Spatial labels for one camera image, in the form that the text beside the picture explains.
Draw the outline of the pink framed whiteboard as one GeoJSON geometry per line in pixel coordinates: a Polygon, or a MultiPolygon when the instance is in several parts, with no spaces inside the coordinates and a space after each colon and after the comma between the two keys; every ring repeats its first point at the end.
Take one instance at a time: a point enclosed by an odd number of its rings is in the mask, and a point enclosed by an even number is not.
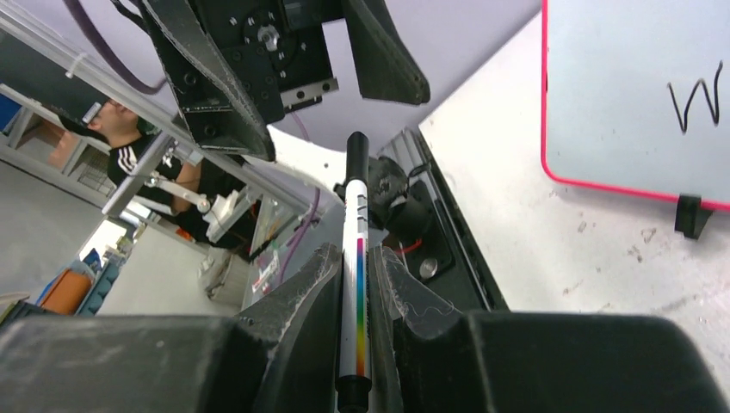
{"type": "Polygon", "coordinates": [[[541,71],[551,179],[728,209],[728,2],[546,1],[541,71]]]}

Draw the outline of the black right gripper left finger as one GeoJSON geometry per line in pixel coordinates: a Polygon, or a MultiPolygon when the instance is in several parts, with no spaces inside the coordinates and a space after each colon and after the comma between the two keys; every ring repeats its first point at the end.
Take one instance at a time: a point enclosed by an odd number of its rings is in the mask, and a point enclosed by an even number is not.
{"type": "Polygon", "coordinates": [[[4,412],[332,412],[341,254],[325,243],[238,315],[15,321],[4,412]]]}

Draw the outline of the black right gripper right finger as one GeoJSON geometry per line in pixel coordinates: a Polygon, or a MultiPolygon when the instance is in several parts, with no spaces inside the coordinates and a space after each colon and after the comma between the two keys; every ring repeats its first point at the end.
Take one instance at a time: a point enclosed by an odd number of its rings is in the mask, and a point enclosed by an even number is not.
{"type": "Polygon", "coordinates": [[[661,317],[460,311],[388,248],[369,254],[378,412],[724,412],[661,317]]]}

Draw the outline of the white whiteboard marker black cap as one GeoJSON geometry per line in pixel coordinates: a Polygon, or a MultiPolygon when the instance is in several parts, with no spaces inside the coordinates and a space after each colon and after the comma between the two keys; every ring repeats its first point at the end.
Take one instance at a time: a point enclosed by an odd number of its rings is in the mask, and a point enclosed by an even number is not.
{"type": "Polygon", "coordinates": [[[342,313],[339,337],[337,410],[369,407],[371,351],[368,296],[368,138],[347,141],[342,241],[342,313]]]}

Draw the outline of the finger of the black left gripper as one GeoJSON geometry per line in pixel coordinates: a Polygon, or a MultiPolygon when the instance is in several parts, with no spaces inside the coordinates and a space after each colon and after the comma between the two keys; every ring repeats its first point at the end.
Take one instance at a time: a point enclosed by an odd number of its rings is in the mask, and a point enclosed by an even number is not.
{"type": "Polygon", "coordinates": [[[386,2],[342,5],[361,97],[412,106],[429,102],[429,82],[400,39],[386,2]]]}
{"type": "Polygon", "coordinates": [[[188,1],[141,1],[140,13],[192,139],[204,151],[276,159],[243,84],[188,1]]]}

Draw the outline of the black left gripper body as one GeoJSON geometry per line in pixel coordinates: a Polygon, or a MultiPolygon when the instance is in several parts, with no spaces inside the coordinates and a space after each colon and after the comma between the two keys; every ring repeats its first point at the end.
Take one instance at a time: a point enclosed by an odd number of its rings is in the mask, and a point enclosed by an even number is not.
{"type": "Polygon", "coordinates": [[[200,0],[193,11],[267,123],[338,90],[323,25],[334,1],[200,0]]]}

